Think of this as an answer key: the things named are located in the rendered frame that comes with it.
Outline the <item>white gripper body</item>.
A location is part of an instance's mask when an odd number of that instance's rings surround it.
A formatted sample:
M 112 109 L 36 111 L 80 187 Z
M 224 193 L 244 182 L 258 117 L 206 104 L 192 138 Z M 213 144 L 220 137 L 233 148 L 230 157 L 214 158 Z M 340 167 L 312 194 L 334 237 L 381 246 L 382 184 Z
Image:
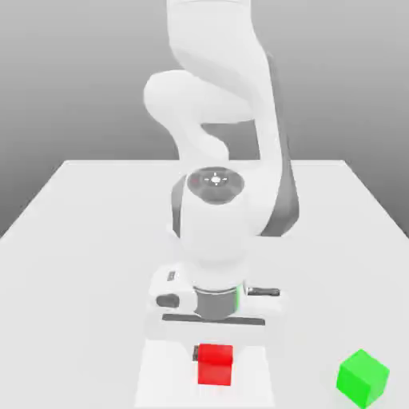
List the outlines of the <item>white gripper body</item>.
M 145 328 L 149 338 L 195 342 L 260 342 L 285 313 L 284 298 L 244 298 L 229 317 L 211 321 L 180 308 L 146 302 Z

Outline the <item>small red cube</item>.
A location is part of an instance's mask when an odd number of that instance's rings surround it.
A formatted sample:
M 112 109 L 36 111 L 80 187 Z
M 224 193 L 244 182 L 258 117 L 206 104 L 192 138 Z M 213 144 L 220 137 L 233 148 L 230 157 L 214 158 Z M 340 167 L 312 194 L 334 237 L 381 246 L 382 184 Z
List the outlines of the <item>small red cube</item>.
M 230 386 L 233 346 L 202 343 L 197 348 L 197 382 L 202 385 Z

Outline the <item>small green cube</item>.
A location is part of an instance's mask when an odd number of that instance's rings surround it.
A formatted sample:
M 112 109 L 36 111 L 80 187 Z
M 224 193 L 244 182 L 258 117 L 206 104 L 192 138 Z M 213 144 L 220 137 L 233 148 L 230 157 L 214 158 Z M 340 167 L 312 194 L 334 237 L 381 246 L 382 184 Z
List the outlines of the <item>small green cube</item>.
M 359 349 L 340 364 L 336 388 L 360 409 L 367 409 L 384 392 L 390 369 Z

